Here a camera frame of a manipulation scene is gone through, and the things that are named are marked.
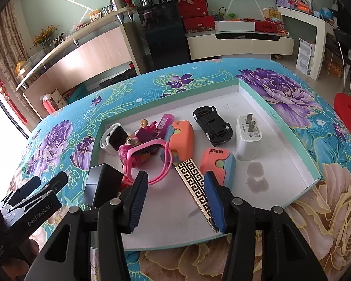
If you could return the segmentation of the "person's left hand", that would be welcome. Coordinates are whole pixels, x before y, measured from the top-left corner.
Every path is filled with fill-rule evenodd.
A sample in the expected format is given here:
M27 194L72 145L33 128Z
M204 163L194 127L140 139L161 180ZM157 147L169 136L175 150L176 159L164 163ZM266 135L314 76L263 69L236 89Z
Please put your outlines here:
M39 252L38 242L30 237L16 254L19 258L8 258L4 261L2 268L11 280L16 281L19 277L27 274L29 270L28 260L33 261Z

